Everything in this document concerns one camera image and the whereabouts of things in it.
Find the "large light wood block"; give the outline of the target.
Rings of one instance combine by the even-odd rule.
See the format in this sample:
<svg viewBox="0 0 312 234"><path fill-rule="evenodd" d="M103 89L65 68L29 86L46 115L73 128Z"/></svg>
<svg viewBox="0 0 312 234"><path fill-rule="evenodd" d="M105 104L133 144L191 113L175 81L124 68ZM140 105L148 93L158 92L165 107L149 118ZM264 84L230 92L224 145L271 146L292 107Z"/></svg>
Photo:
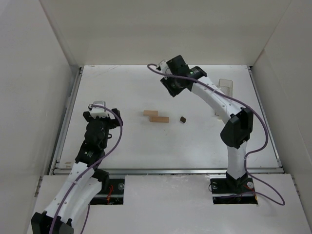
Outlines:
<svg viewBox="0 0 312 234"><path fill-rule="evenodd" d="M149 121L154 123L169 123L169 117L150 116Z"/></svg>

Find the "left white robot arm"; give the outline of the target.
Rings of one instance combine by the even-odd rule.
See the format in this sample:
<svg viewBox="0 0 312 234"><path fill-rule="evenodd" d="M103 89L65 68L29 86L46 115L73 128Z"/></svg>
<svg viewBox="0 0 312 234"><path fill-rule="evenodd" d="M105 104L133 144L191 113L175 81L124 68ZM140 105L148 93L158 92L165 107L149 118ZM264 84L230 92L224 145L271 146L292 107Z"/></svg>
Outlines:
<svg viewBox="0 0 312 234"><path fill-rule="evenodd" d="M31 219L35 234L72 234L77 219L102 186L109 182L109 173L99 169L101 162L111 154L105 152L110 130L123 128L120 111L108 109L105 103L95 102L83 113L87 121L84 140L74 165L63 186L43 210Z"/></svg>

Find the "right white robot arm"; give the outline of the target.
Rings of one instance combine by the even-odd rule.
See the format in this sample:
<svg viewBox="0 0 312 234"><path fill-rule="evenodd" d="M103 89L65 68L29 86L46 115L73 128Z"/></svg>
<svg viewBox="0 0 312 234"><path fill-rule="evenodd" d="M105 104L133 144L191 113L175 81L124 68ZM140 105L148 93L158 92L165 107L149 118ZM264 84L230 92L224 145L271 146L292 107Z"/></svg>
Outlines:
<svg viewBox="0 0 312 234"><path fill-rule="evenodd" d="M247 141L253 130L253 112L249 108L244 108L217 94L221 91L213 84L207 73L198 66L190 68L181 55L161 61L156 69L166 75L189 77L208 85L205 87L189 79L172 77L163 77L160 80L172 97L188 89L204 100L221 117L225 126L220 137L228 151L227 178L234 181L245 179L247 173L244 168L244 156Z"/></svg>

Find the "clear plastic box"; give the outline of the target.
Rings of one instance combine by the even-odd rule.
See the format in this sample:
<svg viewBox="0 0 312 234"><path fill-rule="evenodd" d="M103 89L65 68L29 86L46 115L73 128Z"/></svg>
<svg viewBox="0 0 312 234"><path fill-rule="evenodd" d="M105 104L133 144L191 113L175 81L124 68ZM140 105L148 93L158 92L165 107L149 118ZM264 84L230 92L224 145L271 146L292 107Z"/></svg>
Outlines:
<svg viewBox="0 0 312 234"><path fill-rule="evenodd" d="M219 79L217 87L225 95L233 96L233 81L228 79Z"/></svg>

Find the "thin wood block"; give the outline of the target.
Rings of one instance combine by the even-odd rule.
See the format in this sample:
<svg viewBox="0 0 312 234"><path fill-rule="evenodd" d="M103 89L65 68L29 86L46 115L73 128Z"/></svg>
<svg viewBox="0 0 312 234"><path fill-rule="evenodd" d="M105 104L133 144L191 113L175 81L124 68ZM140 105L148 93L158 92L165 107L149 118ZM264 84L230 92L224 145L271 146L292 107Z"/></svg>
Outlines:
<svg viewBox="0 0 312 234"><path fill-rule="evenodd" d="M157 110L144 110L143 111L144 116L158 116Z"/></svg>

